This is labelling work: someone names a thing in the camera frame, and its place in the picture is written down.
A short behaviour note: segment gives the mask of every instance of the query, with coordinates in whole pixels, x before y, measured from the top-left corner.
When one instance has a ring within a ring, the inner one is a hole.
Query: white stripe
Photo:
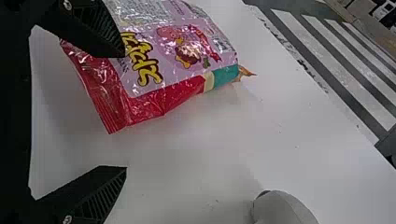
[[[344,25],[352,31],[364,44],[366,44],[370,49],[372,49],[376,54],[385,60],[390,66],[396,69],[396,62],[394,62],[384,51],[377,47],[373,42],[366,38],[361,32],[359,32],[352,24],[344,22]]]
[[[364,75],[379,91],[381,91],[394,105],[396,105],[396,92],[387,83],[379,78],[364,62],[362,62],[350,49],[341,42],[317,18],[304,16],[305,19],[320,32],[362,75]]]
[[[273,10],[286,26],[303,42],[303,44],[323,63],[323,65],[341,82],[381,125],[389,130],[396,122],[370,92],[327,51],[289,12]]]
[[[355,49],[358,50],[370,63],[375,65],[385,76],[392,82],[396,83],[396,76],[383,63],[381,63],[370,51],[362,46],[355,38],[352,37],[338,22],[326,20],[340,35],[342,35]]]
[[[319,73],[312,67],[312,65],[299,53],[299,51],[289,42],[289,40],[280,33],[280,31],[271,23],[271,21],[262,13],[262,11],[255,6],[247,6],[250,11],[260,20],[263,21],[266,28],[268,28],[273,35],[279,40],[293,56],[296,61],[304,62],[306,71],[311,73],[311,77],[319,84],[319,86],[326,91],[330,100],[335,106],[340,109],[346,117],[354,124],[357,129],[374,145],[378,142],[378,138],[375,134],[359,119],[359,117],[353,113],[353,111],[347,106],[347,104],[340,98],[340,96],[327,84],[327,82],[319,75]]]

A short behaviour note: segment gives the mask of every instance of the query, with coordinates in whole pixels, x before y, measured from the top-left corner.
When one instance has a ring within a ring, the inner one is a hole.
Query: teal stripe
[[[213,72],[215,75],[215,86],[214,88],[223,86],[233,81],[239,74],[238,64],[231,65],[225,68],[220,68]]]

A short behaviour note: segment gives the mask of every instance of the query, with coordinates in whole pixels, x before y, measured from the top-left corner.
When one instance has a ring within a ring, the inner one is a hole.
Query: white table
[[[113,135],[57,38],[34,29],[34,195],[109,164],[129,167],[109,224],[244,223],[263,189],[293,194],[321,224],[394,223],[396,171],[262,23],[240,0],[190,2],[260,76]]]

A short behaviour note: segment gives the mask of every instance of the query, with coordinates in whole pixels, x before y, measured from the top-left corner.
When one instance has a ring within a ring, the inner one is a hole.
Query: printed label
[[[126,48],[125,58],[109,60],[131,97],[236,64],[228,38],[199,8],[177,0],[107,0],[106,4],[112,6],[113,17],[121,18],[116,23]],[[119,4],[133,9],[122,6],[129,12],[122,14]]]

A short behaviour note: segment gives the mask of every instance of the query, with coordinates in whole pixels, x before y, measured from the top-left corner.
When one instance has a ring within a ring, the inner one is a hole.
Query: red snack bag
[[[240,79],[234,48],[200,8],[178,0],[105,4],[120,30],[125,58],[98,59],[65,41],[61,46],[109,133]]]

